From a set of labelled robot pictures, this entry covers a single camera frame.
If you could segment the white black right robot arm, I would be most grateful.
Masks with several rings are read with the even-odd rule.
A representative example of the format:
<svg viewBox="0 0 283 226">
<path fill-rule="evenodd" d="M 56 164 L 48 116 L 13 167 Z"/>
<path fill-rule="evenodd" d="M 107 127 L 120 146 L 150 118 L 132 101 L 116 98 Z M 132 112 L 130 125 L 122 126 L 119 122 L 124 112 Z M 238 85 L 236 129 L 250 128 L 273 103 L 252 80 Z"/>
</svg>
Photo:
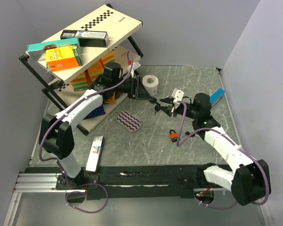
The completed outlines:
<svg viewBox="0 0 283 226">
<path fill-rule="evenodd" d="M 212 146 L 230 167 L 230 170 L 225 170 L 214 163 L 202 165 L 198 168 L 197 184 L 204 188 L 210 184 L 218 185 L 230 191 L 236 202 L 242 206 L 249 203 L 265 204 L 271 194 L 268 164 L 246 153 L 227 135 L 211 115 L 212 104 L 209 95 L 198 93 L 187 103 L 184 102 L 183 94 L 183 91 L 174 89 L 169 97 L 160 100 L 165 103 L 164 106 L 155 106 L 157 112 L 163 111 L 169 117 L 179 114 L 182 121 L 185 118 L 193 120 L 194 131 L 184 139 L 178 138 L 177 146 L 198 135 Z"/>
</svg>

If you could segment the pink striped sponge pad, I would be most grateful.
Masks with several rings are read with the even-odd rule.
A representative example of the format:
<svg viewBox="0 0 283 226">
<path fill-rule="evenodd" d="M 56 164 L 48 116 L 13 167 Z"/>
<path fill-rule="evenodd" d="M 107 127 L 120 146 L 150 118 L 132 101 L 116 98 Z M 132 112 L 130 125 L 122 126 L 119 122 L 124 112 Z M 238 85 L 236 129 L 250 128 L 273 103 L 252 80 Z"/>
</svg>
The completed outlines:
<svg viewBox="0 0 283 226">
<path fill-rule="evenodd" d="M 142 121 L 127 111 L 122 111 L 117 115 L 117 122 L 129 132 L 137 132 L 142 127 Z"/>
</svg>

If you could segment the white toothpaste box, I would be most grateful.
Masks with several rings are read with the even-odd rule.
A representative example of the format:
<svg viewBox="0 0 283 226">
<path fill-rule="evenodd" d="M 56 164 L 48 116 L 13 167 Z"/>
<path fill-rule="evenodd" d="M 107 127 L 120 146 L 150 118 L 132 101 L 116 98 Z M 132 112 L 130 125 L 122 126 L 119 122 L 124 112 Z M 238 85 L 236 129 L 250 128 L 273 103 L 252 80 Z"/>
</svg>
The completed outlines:
<svg viewBox="0 0 283 226">
<path fill-rule="evenodd" d="M 102 147 L 104 144 L 103 136 L 95 136 L 91 145 L 89 157 L 86 164 L 86 171 L 95 172 L 99 163 Z"/>
</svg>

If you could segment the aluminium frame rail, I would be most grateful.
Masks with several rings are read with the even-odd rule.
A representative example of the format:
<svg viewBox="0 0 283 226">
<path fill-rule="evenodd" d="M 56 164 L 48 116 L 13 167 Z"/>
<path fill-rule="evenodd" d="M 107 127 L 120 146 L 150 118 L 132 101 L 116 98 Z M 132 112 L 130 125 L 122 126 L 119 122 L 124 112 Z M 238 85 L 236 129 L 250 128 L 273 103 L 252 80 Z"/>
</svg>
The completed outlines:
<svg viewBox="0 0 283 226">
<path fill-rule="evenodd" d="M 56 191 L 59 174 L 19 173 L 14 193 L 49 193 Z"/>
</svg>

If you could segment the white toilet paper roll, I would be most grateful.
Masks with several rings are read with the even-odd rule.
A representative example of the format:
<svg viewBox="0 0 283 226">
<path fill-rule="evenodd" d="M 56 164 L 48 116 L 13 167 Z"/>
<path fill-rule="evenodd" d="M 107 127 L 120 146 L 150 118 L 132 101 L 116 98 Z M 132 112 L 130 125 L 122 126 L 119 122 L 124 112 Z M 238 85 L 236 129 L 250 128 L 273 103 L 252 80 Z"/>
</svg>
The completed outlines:
<svg viewBox="0 0 283 226">
<path fill-rule="evenodd" d="M 146 91 L 153 97 L 158 91 L 158 78 L 155 75 L 145 75 L 142 78 L 142 84 Z"/>
</svg>

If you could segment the orange yellow box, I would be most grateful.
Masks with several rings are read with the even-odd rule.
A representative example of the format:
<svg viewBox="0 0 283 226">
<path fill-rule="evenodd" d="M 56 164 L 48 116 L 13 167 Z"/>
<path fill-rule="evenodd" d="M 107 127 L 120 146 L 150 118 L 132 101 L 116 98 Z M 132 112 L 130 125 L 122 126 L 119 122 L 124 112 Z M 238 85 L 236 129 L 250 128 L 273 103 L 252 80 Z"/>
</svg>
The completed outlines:
<svg viewBox="0 0 283 226">
<path fill-rule="evenodd" d="M 48 49 L 45 52 L 47 72 L 61 71 L 82 66 L 81 47 L 68 45 Z"/>
</svg>

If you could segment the orange black padlock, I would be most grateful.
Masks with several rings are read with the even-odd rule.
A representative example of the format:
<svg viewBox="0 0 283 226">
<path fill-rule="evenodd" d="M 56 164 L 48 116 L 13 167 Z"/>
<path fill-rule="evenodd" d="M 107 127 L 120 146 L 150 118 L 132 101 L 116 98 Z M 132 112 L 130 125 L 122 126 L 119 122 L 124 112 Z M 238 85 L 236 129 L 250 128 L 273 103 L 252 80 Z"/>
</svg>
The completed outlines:
<svg viewBox="0 0 283 226">
<path fill-rule="evenodd" d="M 177 132 L 175 130 L 171 129 L 169 131 L 169 134 L 170 134 L 170 139 L 171 139 L 172 143 L 177 142 L 177 140 L 178 140 Z"/>
</svg>

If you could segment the black padlock keys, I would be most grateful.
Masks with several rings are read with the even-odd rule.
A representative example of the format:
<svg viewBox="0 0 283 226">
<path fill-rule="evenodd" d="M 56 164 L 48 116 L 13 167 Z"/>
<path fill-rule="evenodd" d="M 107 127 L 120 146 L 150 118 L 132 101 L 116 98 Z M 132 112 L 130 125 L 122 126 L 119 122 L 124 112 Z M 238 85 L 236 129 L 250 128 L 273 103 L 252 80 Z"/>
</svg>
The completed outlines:
<svg viewBox="0 0 283 226">
<path fill-rule="evenodd" d="M 160 104 L 156 104 L 155 107 L 154 107 L 154 115 L 156 115 L 160 110 L 161 110 L 161 105 Z"/>
</svg>

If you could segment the black white long box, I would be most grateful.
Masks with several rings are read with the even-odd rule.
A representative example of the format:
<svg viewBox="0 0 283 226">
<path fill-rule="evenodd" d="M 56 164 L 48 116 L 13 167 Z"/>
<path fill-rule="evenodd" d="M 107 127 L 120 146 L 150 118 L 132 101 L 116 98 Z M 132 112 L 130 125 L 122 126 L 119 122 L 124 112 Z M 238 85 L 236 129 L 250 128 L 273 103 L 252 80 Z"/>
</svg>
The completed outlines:
<svg viewBox="0 0 283 226">
<path fill-rule="evenodd" d="M 105 48 L 108 44 L 108 33 L 99 31 L 85 30 L 63 30 L 61 39 L 78 38 L 82 47 L 99 47 Z"/>
</svg>

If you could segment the black padlock with keys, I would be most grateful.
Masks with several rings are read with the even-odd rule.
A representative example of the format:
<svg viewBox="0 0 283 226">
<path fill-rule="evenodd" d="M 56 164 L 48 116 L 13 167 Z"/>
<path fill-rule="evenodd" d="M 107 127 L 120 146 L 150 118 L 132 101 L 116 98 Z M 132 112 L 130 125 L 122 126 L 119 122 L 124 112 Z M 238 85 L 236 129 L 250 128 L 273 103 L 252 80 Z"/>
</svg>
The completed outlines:
<svg viewBox="0 0 283 226">
<path fill-rule="evenodd" d="M 148 101 L 151 103 L 151 104 L 158 104 L 158 101 L 155 97 L 149 97 Z"/>
</svg>

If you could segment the blue silver box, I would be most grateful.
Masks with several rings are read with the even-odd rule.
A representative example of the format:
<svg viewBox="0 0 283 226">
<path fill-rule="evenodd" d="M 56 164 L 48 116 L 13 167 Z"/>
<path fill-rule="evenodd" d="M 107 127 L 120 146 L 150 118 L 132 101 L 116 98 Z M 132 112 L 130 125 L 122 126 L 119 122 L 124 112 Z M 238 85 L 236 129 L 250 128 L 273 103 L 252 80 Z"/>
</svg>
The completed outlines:
<svg viewBox="0 0 283 226">
<path fill-rule="evenodd" d="M 219 88 L 210 96 L 210 103 L 214 106 L 223 96 L 225 95 L 225 90 Z"/>
</svg>

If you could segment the teal long box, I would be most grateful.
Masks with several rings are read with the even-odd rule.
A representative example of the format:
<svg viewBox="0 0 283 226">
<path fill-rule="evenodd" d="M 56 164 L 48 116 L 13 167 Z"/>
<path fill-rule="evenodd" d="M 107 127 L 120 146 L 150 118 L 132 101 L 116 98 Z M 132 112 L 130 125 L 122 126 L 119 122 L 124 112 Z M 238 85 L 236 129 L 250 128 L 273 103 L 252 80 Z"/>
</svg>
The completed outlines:
<svg viewBox="0 0 283 226">
<path fill-rule="evenodd" d="M 78 38 L 67 38 L 62 40 L 30 44 L 27 46 L 26 52 L 33 61 L 39 61 L 45 60 L 46 50 L 69 45 L 77 45 L 79 48 L 81 47 Z"/>
</svg>

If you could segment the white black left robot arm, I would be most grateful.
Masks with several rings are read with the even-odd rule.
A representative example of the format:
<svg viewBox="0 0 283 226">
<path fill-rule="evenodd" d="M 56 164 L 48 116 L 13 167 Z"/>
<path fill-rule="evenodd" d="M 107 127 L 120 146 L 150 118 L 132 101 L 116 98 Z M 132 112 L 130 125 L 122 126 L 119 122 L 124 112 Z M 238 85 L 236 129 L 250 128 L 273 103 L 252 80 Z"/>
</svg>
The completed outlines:
<svg viewBox="0 0 283 226">
<path fill-rule="evenodd" d="M 75 146 L 73 130 L 77 125 L 116 92 L 126 93 L 131 99 L 146 100 L 152 104 L 157 101 L 148 93 L 139 77 L 134 75 L 132 65 L 125 76 L 121 75 L 122 72 L 120 64 L 107 64 L 103 74 L 80 98 L 58 114 L 46 114 L 42 119 L 40 151 L 51 155 L 50 159 L 60 167 L 72 189 L 79 189 L 84 183 L 84 170 L 72 153 Z"/>
</svg>

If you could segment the beige black tiered shelf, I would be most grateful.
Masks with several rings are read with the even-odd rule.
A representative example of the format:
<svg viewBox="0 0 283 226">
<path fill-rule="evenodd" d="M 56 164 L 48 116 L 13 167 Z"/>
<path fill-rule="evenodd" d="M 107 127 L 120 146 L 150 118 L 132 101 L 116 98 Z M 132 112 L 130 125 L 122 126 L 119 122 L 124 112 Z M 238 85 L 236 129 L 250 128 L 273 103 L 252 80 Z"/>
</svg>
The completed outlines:
<svg viewBox="0 0 283 226">
<path fill-rule="evenodd" d="M 32 59 L 31 54 L 26 53 L 21 56 L 19 60 L 44 86 L 42 92 L 50 99 L 50 101 L 59 110 L 64 110 L 83 94 L 83 91 L 74 92 L 71 89 L 70 81 L 75 79 L 82 72 L 87 71 L 89 67 L 103 58 L 110 51 L 114 53 L 115 60 L 122 66 L 123 71 L 127 71 L 128 60 L 126 55 L 128 50 L 121 46 L 123 41 L 130 41 L 135 50 L 133 55 L 135 62 L 138 62 L 143 57 L 143 53 L 131 37 L 131 35 L 141 27 L 142 21 L 113 9 L 109 4 L 102 5 L 66 27 L 67 30 L 106 31 L 108 33 L 107 47 L 82 48 L 82 66 L 53 72 L 55 79 L 52 82 L 47 83 L 29 64 L 29 60 Z"/>
</svg>

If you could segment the blue snack bag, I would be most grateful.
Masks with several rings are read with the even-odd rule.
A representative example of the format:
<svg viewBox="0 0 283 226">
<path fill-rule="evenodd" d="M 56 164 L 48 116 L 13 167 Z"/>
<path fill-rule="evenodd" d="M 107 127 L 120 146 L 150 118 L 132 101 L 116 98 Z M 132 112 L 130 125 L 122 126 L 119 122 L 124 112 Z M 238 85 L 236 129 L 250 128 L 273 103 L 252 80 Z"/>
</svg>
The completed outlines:
<svg viewBox="0 0 283 226">
<path fill-rule="evenodd" d="M 91 111 L 84 119 L 95 118 L 95 117 L 102 116 L 102 115 L 105 115 L 105 114 L 106 114 L 106 112 L 104 110 L 104 106 L 101 105 L 98 108 Z"/>
</svg>

